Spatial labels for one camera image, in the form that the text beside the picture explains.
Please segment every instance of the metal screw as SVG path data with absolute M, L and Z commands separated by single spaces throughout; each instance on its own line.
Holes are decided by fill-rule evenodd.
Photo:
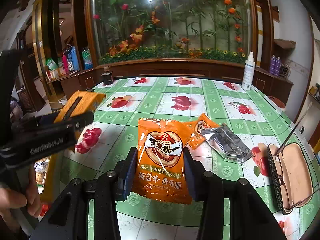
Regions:
M 205 177 L 207 177 L 207 178 L 210 178 L 210 177 L 213 176 L 213 173 L 212 173 L 211 171 L 205 171 L 205 172 L 203 173 L 203 175 L 204 175 Z
M 247 184 L 248 184 L 248 181 L 247 181 L 245 178 L 240 178 L 240 179 L 239 179 L 239 182 L 240 182 L 240 184 L 242 184 L 242 185 L 247 185 Z
M 81 179 L 75 178 L 71 181 L 72 185 L 78 185 L 81 182 Z
M 111 171 L 107 171 L 107 176 L 108 177 L 113 177 L 116 175 L 116 172 L 114 170 L 111 170 Z

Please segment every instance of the orange wrapper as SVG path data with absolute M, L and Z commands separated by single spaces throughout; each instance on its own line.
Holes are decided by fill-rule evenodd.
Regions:
M 205 113 L 202 113 L 197 121 L 187 122 L 186 124 L 191 127 L 193 131 L 189 140 L 189 145 L 193 150 L 205 141 L 205 138 L 201 134 L 203 129 L 219 127 L 219 125 L 211 121 Z
M 158 201 L 190 204 L 183 147 L 192 129 L 175 120 L 139 119 L 138 163 L 132 191 Z

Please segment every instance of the purple bottle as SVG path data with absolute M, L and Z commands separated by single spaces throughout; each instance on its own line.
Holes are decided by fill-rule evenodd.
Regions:
M 278 58 L 276 59 L 276 66 L 275 66 L 275 71 L 274 71 L 274 75 L 275 75 L 275 76 L 278 76 L 278 75 L 279 75 L 280 68 L 281 68 L 281 60 L 280 60 L 280 58 L 278 57 Z
M 270 74 L 274 74 L 275 67 L 276 67 L 276 57 L 275 57 L 275 55 L 272 55 L 271 61 L 270 61 L 270 68 L 269 68 Z

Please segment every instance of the pink flower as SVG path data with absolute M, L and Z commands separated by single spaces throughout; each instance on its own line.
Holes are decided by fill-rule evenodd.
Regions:
M 121 6 L 121 9 L 122 10 L 128 10 L 128 8 L 129 8 L 129 5 L 128 4 L 123 4 L 122 6 Z

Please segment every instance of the red brand logo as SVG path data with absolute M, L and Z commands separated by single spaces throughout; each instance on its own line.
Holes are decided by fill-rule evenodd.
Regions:
M 165 133 L 164 135 L 162 135 L 162 136 L 160 137 L 160 140 L 162 140 L 162 141 L 169 141 L 169 140 L 170 140 L 170 135 L 167 134 L 167 133 Z

